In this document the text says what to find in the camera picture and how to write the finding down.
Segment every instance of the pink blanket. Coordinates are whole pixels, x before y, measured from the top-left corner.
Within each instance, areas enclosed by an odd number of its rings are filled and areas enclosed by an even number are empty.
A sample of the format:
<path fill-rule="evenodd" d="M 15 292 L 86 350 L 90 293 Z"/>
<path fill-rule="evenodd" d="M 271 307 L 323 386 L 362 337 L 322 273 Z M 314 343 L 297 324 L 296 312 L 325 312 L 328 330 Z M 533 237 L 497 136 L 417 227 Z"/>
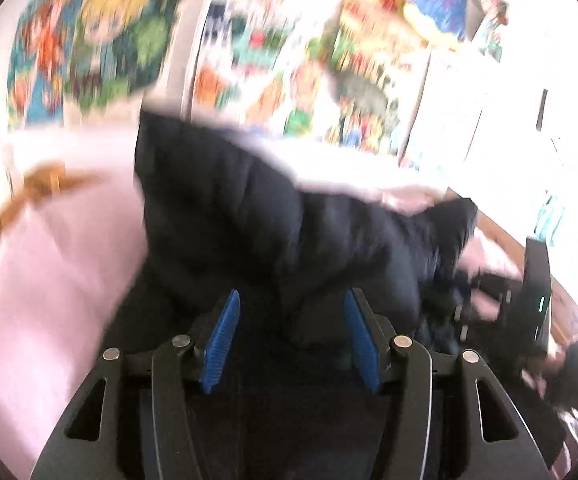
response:
<path fill-rule="evenodd" d="M 428 207 L 411 189 L 372 192 L 405 212 Z M 88 373 L 105 324 L 146 254 L 142 197 L 133 179 L 105 183 L 30 206 L 0 243 L 0 457 L 20 480 Z M 460 266 L 511 276 L 502 249 L 476 231 Z M 498 306 L 478 307 L 495 316 Z"/>

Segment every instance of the bed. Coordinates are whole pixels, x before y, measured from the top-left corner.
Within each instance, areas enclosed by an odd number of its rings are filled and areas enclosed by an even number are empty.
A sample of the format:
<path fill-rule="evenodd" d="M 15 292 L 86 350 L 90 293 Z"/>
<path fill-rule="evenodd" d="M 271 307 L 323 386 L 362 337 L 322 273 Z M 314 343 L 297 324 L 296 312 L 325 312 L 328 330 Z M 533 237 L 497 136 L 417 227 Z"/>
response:
<path fill-rule="evenodd" d="M 453 195 L 411 184 L 354 193 L 409 213 Z M 0 212 L 0 460 L 15 478 L 31 473 L 145 254 L 142 197 L 128 172 L 38 168 Z M 460 266 L 518 276 L 522 259 L 520 244 L 480 214 Z M 566 344 L 578 311 L 555 280 L 553 291 L 552 335 Z M 495 304 L 476 301 L 495 316 Z"/>

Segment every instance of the fabric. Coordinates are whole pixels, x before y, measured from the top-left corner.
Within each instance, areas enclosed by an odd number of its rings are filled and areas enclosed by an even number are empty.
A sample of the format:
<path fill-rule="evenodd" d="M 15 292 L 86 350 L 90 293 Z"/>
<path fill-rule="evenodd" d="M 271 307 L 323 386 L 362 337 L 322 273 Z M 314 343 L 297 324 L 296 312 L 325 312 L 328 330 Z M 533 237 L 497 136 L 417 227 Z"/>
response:
<path fill-rule="evenodd" d="M 409 215 L 432 204 L 431 195 L 416 186 L 358 195 Z M 124 175 L 60 195 L 37 210 L 29 208 L 3 234 L 0 457 L 19 480 L 29 478 L 56 421 L 98 354 L 105 325 L 146 256 L 142 214 L 141 194 L 132 176 Z M 458 265 L 513 268 L 500 247 L 477 230 Z M 148 289 L 145 270 L 140 283 Z M 131 289 L 134 296 L 137 285 Z M 151 304 L 160 316 L 150 316 L 145 309 L 140 322 L 144 330 L 151 329 L 157 345 L 163 332 L 176 330 L 169 323 L 176 322 L 179 313 L 166 298 Z M 172 309 L 169 317 L 162 316 L 166 306 Z M 497 307 L 486 304 L 492 313 Z"/>
<path fill-rule="evenodd" d="M 118 346 L 115 337 L 130 334 L 122 343 L 131 351 L 152 334 L 141 320 L 156 315 L 154 305 L 167 317 L 193 317 L 232 288 L 252 310 L 271 311 L 261 316 L 298 348 L 346 339 L 341 305 L 351 286 L 397 332 L 412 333 L 419 284 L 455 266 L 477 212 L 460 199 L 406 217 L 346 195 L 300 192 L 219 132 L 148 112 L 135 167 L 149 255 L 105 342 Z"/>

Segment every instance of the black jacket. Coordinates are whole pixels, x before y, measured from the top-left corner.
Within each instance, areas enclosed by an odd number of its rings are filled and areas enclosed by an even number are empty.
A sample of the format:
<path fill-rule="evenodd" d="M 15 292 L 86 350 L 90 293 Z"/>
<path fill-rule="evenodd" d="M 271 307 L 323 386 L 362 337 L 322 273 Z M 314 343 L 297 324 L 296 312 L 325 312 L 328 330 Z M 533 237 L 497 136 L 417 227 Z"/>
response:
<path fill-rule="evenodd" d="M 148 257 L 104 342 L 127 351 L 159 345 L 232 288 L 244 316 L 296 348 L 346 338 L 342 295 L 351 286 L 412 334 L 419 285 L 454 267 L 477 213 L 468 199 L 407 217 L 303 192 L 228 133 L 149 112 L 135 170 Z"/>

